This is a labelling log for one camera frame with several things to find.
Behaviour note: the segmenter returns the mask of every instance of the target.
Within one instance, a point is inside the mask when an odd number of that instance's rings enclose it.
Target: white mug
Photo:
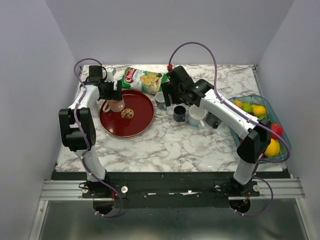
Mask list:
[[[188,123],[193,127],[199,127],[203,129],[205,127],[205,120],[207,117],[207,110],[197,107],[195,105],[191,106],[189,109]]]
[[[155,103],[156,103],[158,109],[167,110],[165,96],[164,96],[164,93],[162,91],[158,92],[155,95]]]
[[[121,112],[125,108],[125,101],[122,99],[120,101],[115,101],[115,100],[106,100],[105,103],[103,104],[102,111],[105,113],[109,112],[110,110],[112,112]]]

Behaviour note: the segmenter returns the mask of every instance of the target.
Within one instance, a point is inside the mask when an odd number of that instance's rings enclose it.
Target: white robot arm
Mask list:
[[[216,115],[243,139],[237,149],[240,161],[233,175],[235,185],[242,189],[252,179],[257,161],[270,143],[270,133],[228,108],[226,103],[232,103],[224,99],[218,91],[219,96],[217,96],[214,86],[203,79],[194,82],[182,66],[171,69],[167,76],[170,82],[161,85],[167,107],[171,104],[194,104]],[[257,117],[251,116],[241,109],[239,111],[248,115],[253,122],[268,128],[271,127],[271,122],[266,117],[258,121]]]
[[[101,66],[90,66],[89,77],[84,82],[85,88],[81,85],[80,92],[77,95],[73,104],[67,109],[59,111],[59,122],[62,143],[64,146],[69,147],[79,158],[82,156],[85,159],[86,166],[101,180],[106,177],[106,170],[99,161],[97,151],[95,148],[96,143],[96,130],[92,120],[92,116],[99,116],[99,107],[97,100],[120,100],[121,97],[121,81],[117,84],[117,90],[114,90],[114,74],[115,68],[107,68],[102,71]],[[76,104],[77,116],[81,123],[82,128],[90,144],[90,150],[87,151],[86,143],[81,135],[81,132],[75,123],[74,115],[72,114]],[[98,182],[98,180],[85,169],[87,180],[89,182]]]
[[[80,94],[75,102],[69,108],[60,110],[59,120],[63,145],[69,147],[78,157],[84,157],[88,169],[91,170],[91,173],[86,171],[87,180],[89,182],[97,182],[97,178],[93,177],[92,174],[100,180],[104,180],[106,178],[106,170],[101,165],[95,149],[96,131],[91,113],[97,111],[95,108],[97,100],[119,99],[121,97],[121,83],[118,82],[118,88],[114,90],[113,75],[115,71],[113,69],[107,70],[107,75],[109,76],[107,79],[103,79],[101,70],[98,71],[94,68],[91,70],[89,70],[89,78],[84,82],[86,89],[81,87]],[[194,83],[182,66],[172,69],[167,75],[170,82],[161,85],[167,106],[170,106],[171,103],[195,104],[216,115],[232,128],[241,139],[244,139],[237,149],[240,161],[232,179],[239,186],[239,189],[244,188],[252,179],[252,173],[259,156],[269,145],[270,134],[226,107],[219,100],[210,83],[203,79]],[[79,102],[80,96],[84,91],[86,91],[86,94],[81,102]],[[76,103],[79,104],[77,116],[89,140],[89,151],[86,150],[87,145],[79,129],[73,128],[75,119],[72,113]],[[254,116],[250,116],[250,119],[258,122],[258,119]],[[267,118],[264,118],[264,121],[259,121],[259,123],[268,127],[271,125]]]

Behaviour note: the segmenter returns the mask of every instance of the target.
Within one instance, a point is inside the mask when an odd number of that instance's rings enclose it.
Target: cup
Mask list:
[[[155,103],[156,103],[158,109],[167,110],[164,93],[162,91],[158,92],[155,95]]]
[[[188,123],[193,127],[203,129],[205,127],[204,120],[206,120],[207,111],[195,105],[189,109]]]
[[[186,121],[186,108],[184,106],[176,106],[173,109],[173,118],[176,122]]]
[[[216,115],[214,115],[211,112],[208,112],[208,115],[205,121],[209,126],[213,127],[214,129],[217,129],[222,122],[220,118],[218,118]]]
[[[122,99],[120,101],[106,100],[103,104],[102,111],[107,113],[110,110],[112,112],[121,112],[125,108],[125,101]]]

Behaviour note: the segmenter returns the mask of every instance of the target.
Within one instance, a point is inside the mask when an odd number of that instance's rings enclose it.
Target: apple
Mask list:
[[[271,123],[271,130],[278,134],[280,137],[282,137],[282,134],[284,134],[282,127],[277,123]],[[278,139],[274,134],[271,134],[271,138],[275,140]]]

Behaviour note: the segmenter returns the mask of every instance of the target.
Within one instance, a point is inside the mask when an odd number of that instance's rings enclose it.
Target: white wall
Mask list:
[[[261,89],[292,146],[287,162],[300,177],[320,236],[320,1],[295,0],[257,69]]]
[[[43,0],[0,1],[0,239],[29,238],[74,97],[75,59]]]
[[[293,0],[46,0],[76,59],[164,64],[187,41],[220,64],[257,64]],[[199,46],[175,63],[211,64]]]

